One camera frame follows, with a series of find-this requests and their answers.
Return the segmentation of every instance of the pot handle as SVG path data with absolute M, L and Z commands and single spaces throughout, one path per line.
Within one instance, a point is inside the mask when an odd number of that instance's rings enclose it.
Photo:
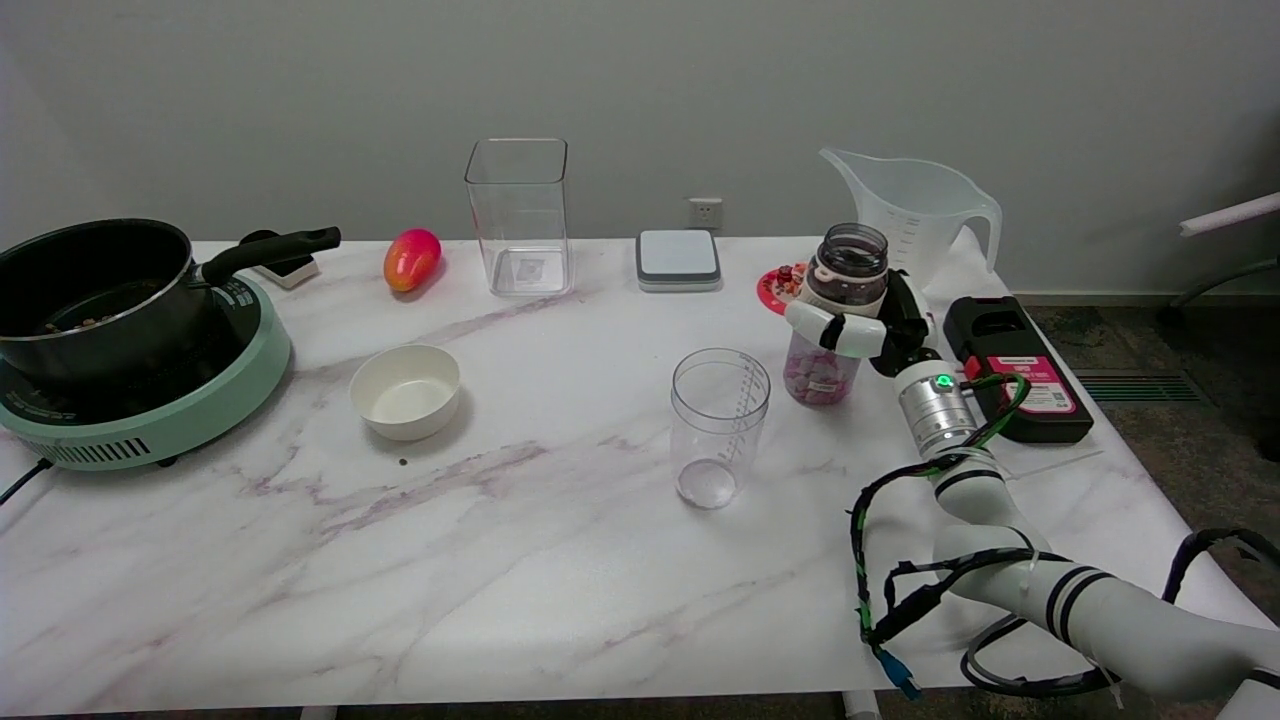
M 294 260 L 321 250 L 333 250 L 339 243 L 342 243 L 342 231 L 338 228 L 291 232 L 279 237 L 247 242 L 224 250 L 212 260 L 196 265 L 189 284 L 193 287 L 220 286 L 246 268 Z

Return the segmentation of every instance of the floor vent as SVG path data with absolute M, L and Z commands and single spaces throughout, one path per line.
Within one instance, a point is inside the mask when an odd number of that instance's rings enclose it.
M 1076 370 L 1075 377 L 1100 404 L 1204 402 L 1204 393 L 1180 372 Z

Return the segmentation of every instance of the table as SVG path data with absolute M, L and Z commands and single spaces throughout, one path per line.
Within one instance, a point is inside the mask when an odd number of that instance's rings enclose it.
M 916 460 L 911 438 L 869 366 L 838 409 L 792 402 L 790 329 L 754 291 L 817 242 L 722 238 L 722 291 L 645 295 L 630 241 L 575 241 L 573 292 L 540 300 L 489 295 L 474 243 L 447 243 L 407 299 L 383 284 L 384 243 L 324 254 L 320 277 L 270 287 L 294 359 L 255 416 L 172 468 L 55 469 L 0 509 L 0 714 L 888 687 L 858 639 L 844 510 Z M 938 316 L 1006 293 L 968 232 L 948 268 L 925 291 Z M 406 342 L 452 352 L 465 396 L 443 433 L 397 445 L 361 425 L 347 382 Z M 774 384 L 758 477 L 714 512 L 667 466 L 671 372 L 710 346 Z M 1158 589 L 1187 527 L 1087 404 L 1075 446 L 992 448 L 1057 552 Z M 33 461 L 0 434 L 0 477 Z M 950 521 L 924 480 L 883 492 L 873 587 Z M 1207 559 L 1179 602 L 1272 626 Z M 961 684 L 960 652 L 1000 615 L 948 597 L 890 647 L 923 684 Z M 1083 667 L 1036 629 L 991 657 Z

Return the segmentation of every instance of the small white bowl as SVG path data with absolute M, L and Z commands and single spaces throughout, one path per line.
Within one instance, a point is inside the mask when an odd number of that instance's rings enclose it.
M 422 439 L 458 409 L 458 361 L 429 345 L 402 345 L 365 361 L 351 378 L 351 404 L 378 434 Z

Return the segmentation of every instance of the robotic arm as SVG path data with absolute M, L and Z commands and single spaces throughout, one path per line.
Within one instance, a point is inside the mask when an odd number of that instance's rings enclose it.
M 1108 682 L 1124 678 L 1152 696 L 1184 701 L 1238 688 L 1220 717 L 1268 716 L 1263 708 L 1274 711 L 1280 705 L 1280 633 L 1194 615 L 1097 568 L 1052 555 L 1050 543 L 1018 510 L 991 455 L 974 447 L 957 450 L 979 427 L 950 363 L 933 350 L 937 331 L 923 296 L 905 274 L 888 273 L 888 291 L 876 318 L 835 315 L 794 301 L 786 319 L 826 350 L 870 359 L 879 374 L 892 378 L 920 456 L 925 461 L 950 456 L 945 469 L 928 478 L 942 509 L 968 525 L 938 533 L 934 565 L 1029 550 L 1030 557 L 966 571 L 951 579 L 947 589 L 1039 625 L 1105 669 Z M 950 570 L 938 570 L 942 584 L 948 575 Z M 900 625 L 884 634 L 896 634 L 905 628 Z M 1012 620 L 992 626 L 972 650 L 1014 626 Z M 881 661 L 900 687 L 904 679 L 910 682 L 909 674 L 895 678 L 892 669 L 900 666 L 895 659 Z M 961 669 L 974 679 L 969 655 L 965 661 Z M 998 683 L 979 687 L 1019 694 Z

